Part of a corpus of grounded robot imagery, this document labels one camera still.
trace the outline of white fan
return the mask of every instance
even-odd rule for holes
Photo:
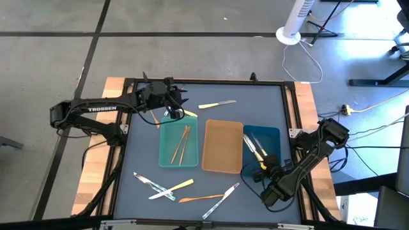
[[[300,32],[302,23],[307,17],[315,0],[297,0],[289,14],[286,25],[277,30],[277,39],[286,45],[295,45],[301,40]]]

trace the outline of black table frame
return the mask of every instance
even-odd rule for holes
[[[163,79],[149,79],[149,82],[153,81],[163,81]],[[133,90],[136,90],[138,87],[138,84],[145,84],[146,82],[144,79],[128,79],[126,78],[124,81],[124,86],[123,86],[123,93],[125,93],[130,85],[132,85]],[[282,95],[282,102],[284,105],[284,112],[285,112],[285,117],[286,117],[286,124],[287,124],[287,134],[289,136],[289,128],[302,128],[301,127],[301,118],[300,118],[300,113],[298,110],[298,102],[297,102],[297,96],[295,93],[295,84],[294,82],[279,82],[279,81],[259,81],[257,80],[256,74],[252,73],[250,80],[210,80],[210,79],[175,79],[174,80],[175,84],[228,84],[228,85],[253,85],[253,86],[279,86],[281,89],[281,95]],[[295,121],[296,124],[291,124],[291,119],[290,119],[290,113],[289,113],[289,105],[288,105],[288,98],[286,94],[286,90],[290,90],[292,101],[293,101],[293,107],[294,107],[294,113],[295,113]],[[122,118],[122,113],[119,112],[116,118],[117,122],[121,121]],[[126,120],[126,125],[130,124],[130,121],[132,119],[132,114],[129,114],[127,116]],[[291,158],[293,161],[297,160],[296,152],[295,149],[291,147],[291,142],[289,141],[290,149],[291,149]],[[121,148],[120,154],[124,155],[125,154],[125,149],[126,145]],[[112,161],[114,160],[115,156],[115,148],[110,147],[109,149],[109,155],[108,155],[108,161],[107,165],[105,168],[105,173],[104,173],[104,180],[103,184],[105,183],[106,179],[109,177],[109,172],[112,169]],[[111,200],[109,203],[109,211],[108,215],[113,215],[114,214],[114,209],[115,209],[115,204],[116,204],[116,198],[118,195],[118,189],[119,189],[119,181],[120,181],[120,176],[118,176],[115,181],[114,181],[114,186],[112,190],[112,196]],[[307,181],[310,184],[310,186],[313,185],[312,179],[311,179],[311,173],[308,174],[307,176]],[[302,189],[301,187],[299,188],[297,192],[297,200],[299,203],[299,209],[300,209],[300,214],[301,214],[301,221],[304,222],[307,220],[306,213],[305,213],[305,205],[304,205],[304,198],[302,194]],[[103,197],[98,204],[96,208],[96,214],[97,215],[103,215],[102,214],[102,207],[104,206],[104,201],[105,197]],[[311,205],[311,210],[313,213],[313,220],[319,220],[319,215],[318,215],[318,210],[316,209],[314,203],[310,200],[310,205]],[[173,225],[175,222],[178,223],[178,225],[181,226],[192,226],[192,223],[195,222],[193,226],[202,226],[203,223],[206,223],[206,226],[212,226],[213,224],[211,222],[202,222],[202,221],[190,221],[190,220],[145,220],[148,221],[148,224],[159,224],[159,225]],[[249,226],[253,223],[230,223],[230,222],[219,222],[218,226],[224,226],[224,227],[245,227]],[[276,223],[260,223],[256,224],[259,227],[277,227]]]

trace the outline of plastic tray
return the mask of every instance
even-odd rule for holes
[[[218,173],[240,173],[243,124],[209,119],[204,135],[202,168]]]
[[[263,156],[263,152],[261,152],[259,146],[257,145],[251,134],[253,134],[258,139],[267,155],[274,155],[275,157],[277,157],[278,162],[281,162],[280,130],[278,128],[245,125],[243,131],[244,134],[246,134],[250,138],[253,145],[256,147],[257,152],[261,156]],[[243,141],[243,165],[247,164],[250,165],[248,165],[243,170],[243,175],[245,176],[251,176],[252,171],[260,169],[260,164],[257,163],[257,158]]]
[[[171,118],[164,117],[160,122],[170,121]],[[176,157],[171,164],[174,152],[176,151],[180,139],[185,130],[185,126],[190,126],[189,136],[187,138],[187,143],[185,147],[185,152],[183,153],[183,159],[181,165],[180,156],[185,143],[185,138],[183,138]],[[183,119],[163,124],[160,126],[160,150],[159,150],[159,166],[161,167],[195,167],[199,163],[198,157],[199,150],[197,148],[197,118],[185,116]]]

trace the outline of utensil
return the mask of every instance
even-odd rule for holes
[[[234,190],[239,186],[240,183],[236,183],[233,185],[231,188],[229,188],[223,195],[223,198],[213,206],[213,208],[210,208],[209,211],[207,211],[203,216],[202,219],[205,220]]]
[[[184,203],[184,202],[189,202],[189,201],[197,201],[200,199],[209,199],[209,198],[216,198],[216,197],[222,197],[224,196],[224,194],[220,194],[220,195],[207,195],[204,197],[196,197],[196,198],[183,198],[179,201],[179,203]]]
[[[250,138],[243,134],[243,140],[246,143],[246,145],[249,147],[250,151],[252,153],[254,153],[254,155],[256,156],[257,160],[260,162],[260,166],[262,169],[266,169],[267,167],[264,165],[264,163],[262,161],[263,157],[260,156],[260,154],[257,152],[256,147],[253,145],[253,143],[251,142]]]
[[[176,154],[178,153],[178,150],[179,150],[179,147],[180,147],[180,143],[181,143],[181,141],[183,140],[183,138],[185,137],[186,132],[187,132],[187,126],[185,125],[185,130],[183,131],[183,135],[182,135],[181,138],[180,138],[178,147],[176,148],[176,151],[175,151],[174,154],[173,154],[173,158],[172,158],[171,164],[173,164],[173,160],[174,160],[174,158],[176,157]]]
[[[199,105],[199,109],[206,109],[206,108],[210,108],[210,107],[217,106],[217,105],[226,105],[226,104],[235,103],[235,102],[236,102],[235,100],[228,100],[228,101],[223,101],[223,102]]]
[[[149,199],[159,198],[159,197],[161,197],[161,196],[164,196],[164,195],[166,195],[166,194],[169,194],[169,193],[172,192],[173,190],[176,190],[176,189],[178,189],[178,188],[183,188],[183,187],[185,187],[185,186],[187,186],[187,185],[190,185],[190,184],[193,184],[193,179],[190,179],[190,180],[187,180],[187,181],[185,181],[185,182],[183,182],[183,183],[180,183],[179,185],[174,186],[174,187],[172,187],[172,188],[170,188],[170,189],[168,189],[168,190],[166,190],[166,191],[159,192],[158,194],[155,194],[155,195],[149,197]]]
[[[154,113],[152,112],[152,110],[150,110],[150,111],[151,111],[151,114],[153,116],[153,120],[155,121],[156,127],[160,128],[160,125],[158,124],[159,123],[158,119],[156,119],[156,117],[155,117]]]
[[[149,185],[153,190],[157,191],[157,192],[163,192],[166,191],[166,188],[150,181],[148,178],[145,178],[143,176],[141,176],[140,174],[137,174],[136,172],[134,172],[134,176],[139,179],[141,182]],[[165,195],[167,198],[169,198],[170,200],[174,201],[176,198],[173,196],[173,193],[169,193]]]
[[[184,111],[185,111],[185,114],[187,114],[187,115],[189,115],[189,116],[193,116],[193,117],[197,117],[197,114],[195,114],[194,112],[190,112],[190,111],[187,111],[186,109],[184,109]],[[167,116],[169,114],[169,112],[168,111],[165,111],[165,113],[164,113],[164,116]]]
[[[189,132],[190,132],[190,126],[187,128],[185,144],[183,145],[183,149],[182,149],[182,151],[181,151],[179,166],[181,165],[181,161],[182,161],[182,159],[183,159],[183,154],[185,153],[185,148],[186,148],[187,139],[189,138]]]
[[[260,148],[260,150],[261,150],[261,152],[263,153],[263,155],[264,155],[265,157],[267,157],[267,153],[266,153],[266,151],[264,150],[264,148],[261,146],[261,143],[258,141],[258,139],[254,136],[253,133],[250,133],[250,134],[251,134],[251,136],[253,137],[254,141],[256,141],[256,144],[257,144],[258,147]]]

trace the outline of teal tray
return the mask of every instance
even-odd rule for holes
[[[160,122],[170,121],[171,118],[164,117]],[[179,165],[181,151],[185,143],[183,138],[178,153],[171,164],[174,152],[178,147],[180,138],[183,135],[185,125],[190,126],[190,132],[187,139],[185,152],[181,165]],[[199,150],[197,144],[197,118],[185,116],[183,119],[163,124],[160,126],[160,148],[159,148],[159,166],[179,168],[179,167],[195,167],[199,163]]]

